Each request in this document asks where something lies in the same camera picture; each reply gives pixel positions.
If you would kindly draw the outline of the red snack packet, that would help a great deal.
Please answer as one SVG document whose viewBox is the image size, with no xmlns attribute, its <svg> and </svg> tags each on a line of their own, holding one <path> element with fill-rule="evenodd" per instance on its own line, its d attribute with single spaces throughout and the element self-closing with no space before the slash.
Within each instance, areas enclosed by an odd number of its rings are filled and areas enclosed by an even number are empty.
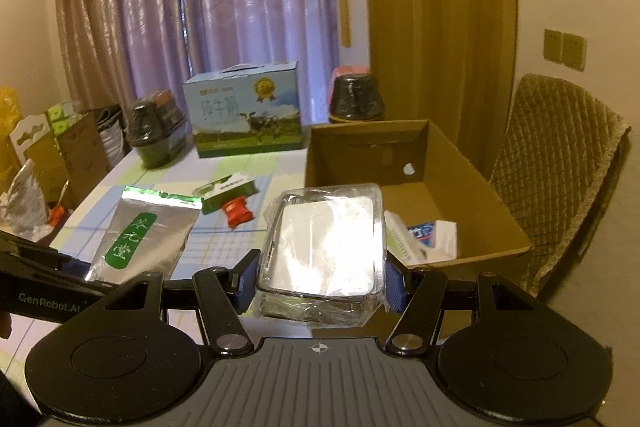
<svg viewBox="0 0 640 427">
<path fill-rule="evenodd" d="M 228 200 L 228 202 L 225 202 L 224 205 L 221 206 L 221 209 L 227 218 L 227 225 L 231 230 L 255 219 L 254 213 L 247 207 L 247 197 L 245 195 Z"/>
</svg>

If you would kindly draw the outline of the green white medicine box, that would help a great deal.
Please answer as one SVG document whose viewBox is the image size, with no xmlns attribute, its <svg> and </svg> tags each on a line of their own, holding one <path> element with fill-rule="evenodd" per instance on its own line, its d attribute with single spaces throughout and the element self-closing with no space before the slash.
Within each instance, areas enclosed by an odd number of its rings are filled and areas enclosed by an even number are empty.
<svg viewBox="0 0 640 427">
<path fill-rule="evenodd" d="M 255 180 L 244 172 L 234 172 L 213 182 L 194 188 L 192 194 L 202 201 L 202 213 L 208 215 L 241 196 L 258 193 Z"/>
</svg>

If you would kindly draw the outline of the checkered tablecloth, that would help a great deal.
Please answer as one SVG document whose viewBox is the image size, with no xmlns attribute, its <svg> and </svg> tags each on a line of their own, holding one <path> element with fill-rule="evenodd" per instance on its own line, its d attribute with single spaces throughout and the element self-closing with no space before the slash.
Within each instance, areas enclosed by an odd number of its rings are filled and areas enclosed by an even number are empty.
<svg viewBox="0 0 640 427">
<path fill-rule="evenodd" d="M 267 235 L 273 199 L 304 182 L 304 150 L 202 159 L 191 152 L 148 169 L 129 154 L 82 201 L 54 236 L 59 253 L 86 262 L 88 279 L 119 283 L 143 270 L 190 279 L 209 267 L 231 268 Z M 250 184 L 230 225 L 224 210 L 206 211 L 195 192 L 207 183 Z"/>
</svg>

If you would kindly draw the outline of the white blue box in carton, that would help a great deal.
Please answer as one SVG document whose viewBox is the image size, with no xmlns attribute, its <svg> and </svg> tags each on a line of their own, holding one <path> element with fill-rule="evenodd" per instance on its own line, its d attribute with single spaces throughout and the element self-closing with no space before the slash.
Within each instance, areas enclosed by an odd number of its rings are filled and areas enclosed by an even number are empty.
<svg viewBox="0 0 640 427">
<path fill-rule="evenodd" d="M 387 249 L 407 267 L 434 265 L 458 257 L 457 225 L 436 220 L 407 227 L 397 213 L 384 212 Z"/>
</svg>

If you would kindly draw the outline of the brown cardboard box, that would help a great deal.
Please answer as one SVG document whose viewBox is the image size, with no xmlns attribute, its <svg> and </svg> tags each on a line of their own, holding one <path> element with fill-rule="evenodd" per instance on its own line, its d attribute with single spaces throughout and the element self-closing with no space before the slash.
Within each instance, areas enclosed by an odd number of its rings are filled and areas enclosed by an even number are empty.
<svg viewBox="0 0 640 427">
<path fill-rule="evenodd" d="M 376 184 L 383 207 L 405 225 L 457 225 L 457 257 L 418 265 L 449 269 L 529 251 L 532 242 L 489 182 L 429 120 L 324 124 L 310 128 L 305 185 Z"/>
</svg>

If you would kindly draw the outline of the silver green tea pouch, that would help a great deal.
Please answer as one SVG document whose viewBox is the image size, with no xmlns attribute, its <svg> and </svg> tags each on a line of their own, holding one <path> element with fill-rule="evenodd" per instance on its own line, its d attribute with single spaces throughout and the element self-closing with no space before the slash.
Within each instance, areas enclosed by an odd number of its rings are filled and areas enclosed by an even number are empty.
<svg viewBox="0 0 640 427">
<path fill-rule="evenodd" d="M 123 284 L 143 272 L 169 279 L 201 210 L 194 196 L 125 187 L 85 279 Z"/>
</svg>

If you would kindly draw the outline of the cardboard boxes beside table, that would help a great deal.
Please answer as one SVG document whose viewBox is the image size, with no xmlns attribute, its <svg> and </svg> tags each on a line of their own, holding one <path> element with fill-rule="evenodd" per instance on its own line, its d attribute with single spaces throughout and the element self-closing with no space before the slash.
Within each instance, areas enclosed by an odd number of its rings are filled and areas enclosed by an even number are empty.
<svg viewBox="0 0 640 427">
<path fill-rule="evenodd" d="M 75 209 L 124 158 L 128 146 L 118 105 L 81 113 L 74 102 L 24 116 L 17 93 L 1 89 L 1 190 L 8 191 L 26 160 L 44 201 Z"/>
</svg>

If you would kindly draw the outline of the left dark wrapped bowl stack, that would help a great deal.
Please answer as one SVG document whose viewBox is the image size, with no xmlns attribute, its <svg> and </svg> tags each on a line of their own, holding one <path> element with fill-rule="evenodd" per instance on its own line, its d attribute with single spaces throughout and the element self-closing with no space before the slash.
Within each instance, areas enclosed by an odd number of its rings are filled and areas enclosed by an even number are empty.
<svg viewBox="0 0 640 427">
<path fill-rule="evenodd" d="M 170 90 L 134 102 L 126 139 L 146 169 L 163 167 L 181 153 L 186 146 L 186 117 Z"/>
</svg>

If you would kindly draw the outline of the blue milk carton box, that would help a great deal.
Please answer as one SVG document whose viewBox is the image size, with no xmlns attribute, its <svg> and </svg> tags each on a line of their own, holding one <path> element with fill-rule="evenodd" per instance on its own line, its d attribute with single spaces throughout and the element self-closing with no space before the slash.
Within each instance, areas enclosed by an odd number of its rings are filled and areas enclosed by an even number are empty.
<svg viewBox="0 0 640 427">
<path fill-rule="evenodd" d="M 201 158 L 303 146 L 296 62 L 203 72 L 183 83 L 183 93 Z"/>
</svg>

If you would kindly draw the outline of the quilted brown chair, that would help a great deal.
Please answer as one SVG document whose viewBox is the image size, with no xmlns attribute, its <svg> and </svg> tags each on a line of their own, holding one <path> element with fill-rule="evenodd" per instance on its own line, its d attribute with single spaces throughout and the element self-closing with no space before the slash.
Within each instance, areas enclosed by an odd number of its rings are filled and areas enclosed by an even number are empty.
<svg viewBox="0 0 640 427">
<path fill-rule="evenodd" d="M 490 183 L 533 243 L 518 281 L 529 294 L 586 253 L 620 179 L 630 130 L 575 83 L 535 74 L 518 83 Z"/>
</svg>

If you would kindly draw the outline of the brown wooden door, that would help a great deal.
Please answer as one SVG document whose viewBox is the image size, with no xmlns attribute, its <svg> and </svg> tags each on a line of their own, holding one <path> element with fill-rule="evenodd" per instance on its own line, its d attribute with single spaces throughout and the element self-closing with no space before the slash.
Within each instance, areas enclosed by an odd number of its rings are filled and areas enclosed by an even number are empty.
<svg viewBox="0 0 640 427">
<path fill-rule="evenodd" d="M 385 116 L 429 119 L 490 176 L 513 90 L 518 0 L 368 0 Z"/>
</svg>

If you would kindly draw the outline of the beige wall switch plates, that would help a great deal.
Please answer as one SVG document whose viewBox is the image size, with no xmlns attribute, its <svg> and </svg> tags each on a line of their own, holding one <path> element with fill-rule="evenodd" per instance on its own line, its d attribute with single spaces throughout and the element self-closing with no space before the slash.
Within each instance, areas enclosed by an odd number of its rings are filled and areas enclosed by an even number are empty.
<svg viewBox="0 0 640 427">
<path fill-rule="evenodd" d="M 587 39 L 558 30 L 544 30 L 542 56 L 545 60 L 583 72 L 586 67 Z"/>
</svg>

